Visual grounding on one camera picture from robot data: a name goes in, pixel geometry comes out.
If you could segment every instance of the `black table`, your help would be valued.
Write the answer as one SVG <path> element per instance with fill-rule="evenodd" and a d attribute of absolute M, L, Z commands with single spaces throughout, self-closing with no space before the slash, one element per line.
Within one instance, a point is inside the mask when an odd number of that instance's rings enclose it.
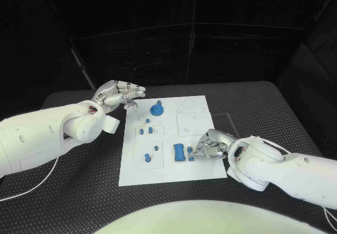
<path fill-rule="evenodd" d="M 44 108 L 91 99 L 94 92 L 58 92 L 48 97 Z M 320 156 L 273 83 L 159 86 L 149 87 L 146 94 L 147 98 L 206 95 L 216 129 L 237 137 L 261 136 L 291 152 Z M 273 184 L 264 192 L 258 192 L 229 177 L 118 187 L 126 124 L 123 107 L 111 116 L 121 120 L 116 134 L 103 132 L 91 144 L 74 148 L 59 158 L 55 171 L 41 187 L 0 203 L 0 233 L 94 233 L 114 220 L 149 206 L 195 199 L 244 203 L 287 215 L 327 232 L 333 231 L 323 208 L 294 199 Z M 29 190 L 45 178 L 54 163 L 6 176 L 0 197 Z"/>

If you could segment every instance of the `white cable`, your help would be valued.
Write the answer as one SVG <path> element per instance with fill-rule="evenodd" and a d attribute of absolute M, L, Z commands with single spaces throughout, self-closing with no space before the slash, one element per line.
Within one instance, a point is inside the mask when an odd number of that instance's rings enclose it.
<path fill-rule="evenodd" d="M 288 154 L 291 154 L 291 152 L 290 152 L 285 148 L 283 148 L 277 143 L 274 143 L 273 141 L 270 141 L 270 140 L 261 138 L 260 136 L 258 136 L 258 137 L 251 136 L 251 137 L 255 138 L 255 139 L 261 139 L 261 140 L 265 141 L 268 144 L 274 145 L 275 147 L 278 147 L 280 149 L 283 149 Z"/>
<path fill-rule="evenodd" d="M 337 229 L 334 228 L 334 226 L 333 226 L 333 224 L 332 224 L 332 222 L 330 222 L 330 220 L 329 220 L 329 215 L 327 215 L 327 209 L 326 209 L 326 207 L 323 207 L 323 210 L 324 210 L 324 215 L 326 215 L 326 218 L 327 218 L 327 221 L 329 221 L 329 224 L 330 224 L 330 226 L 332 226 L 332 228 L 337 231 Z"/>
<path fill-rule="evenodd" d="M 16 197 L 19 197 L 19 196 L 28 194 L 29 192 L 32 192 L 32 191 L 42 185 L 42 183 L 44 183 L 45 180 L 48 179 L 49 175 L 52 174 L 54 169 L 55 169 L 55 166 L 57 166 L 57 163 L 58 163 L 58 158 L 57 158 L 55 165 L 54 165 L 54 167 L 52 167 L 52 169 L 51 169 L 51 171 L 49 171 L 49 173 L 48 173 L 46 178 L 41 181 L 41 183 L 39 183 L 31 190 L 28 190 L 28 191 L 26 191 L 25 193 L 22 193 L 22 194 L 18 194 L 18 195 L 15 195 L 15 196 L 10 196 L 10 197 L 2 199 L 0 201 L 6 201 L 6 200 L 9 200 L 9 199 L 13 199 L 13 198 L 16 198 Z"/>

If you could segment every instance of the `blue rectangular block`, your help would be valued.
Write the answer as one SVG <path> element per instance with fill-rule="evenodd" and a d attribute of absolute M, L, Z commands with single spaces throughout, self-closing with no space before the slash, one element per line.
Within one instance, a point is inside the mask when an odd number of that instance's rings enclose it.
<path fill-rule="evenodd" d="M 182 162 L 185 160 L 185 145 L 175 144 L 175 161 Z"/>

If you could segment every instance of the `white board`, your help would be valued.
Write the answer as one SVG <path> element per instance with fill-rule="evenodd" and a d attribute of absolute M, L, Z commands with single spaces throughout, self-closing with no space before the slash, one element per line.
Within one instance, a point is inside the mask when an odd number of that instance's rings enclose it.
<path fill-rule="evenodd" d="M 165 113 L 153 116 L 150 108 L 159 100 Z M 222 160 L 189 161 L 188 156 L 188 147 L 195 149 L 202 135 L 215 128 L 205 96 L 140 99 L 137 103 L 139 110 L 127 110 L 118 185 L 226 178 Z M 185 145 L 183 162 L 175 161 L 173 145 L 179 143 Z M 150 154 L 150 162 L 146 162 L 146 154 Z"/>

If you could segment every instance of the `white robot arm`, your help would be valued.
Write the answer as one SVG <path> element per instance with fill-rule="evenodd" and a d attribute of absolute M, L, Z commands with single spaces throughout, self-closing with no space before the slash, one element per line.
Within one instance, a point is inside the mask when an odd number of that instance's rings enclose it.
<path fill-rule="evenodd" d="M 0 177 L 35 168 L 75 146 L 93 142 L 103 130 L 116 133 L 120 120 L 107 115 L 121 103 L 124 109 L 144 97 L 146 88 L 108 81 L 93 100 L 22 114 L 0 122 Z"/>
<path fill-rule="evenodd" d="M 228 157 L 228 174 L 251 189 L 264 191 L 273 182 L 294 198 L 337 209 L 337 161 L 303 154 L 283 155 L 264 141 L 254 136 L 237 139 L 211 129 L 189 157 Z"/>

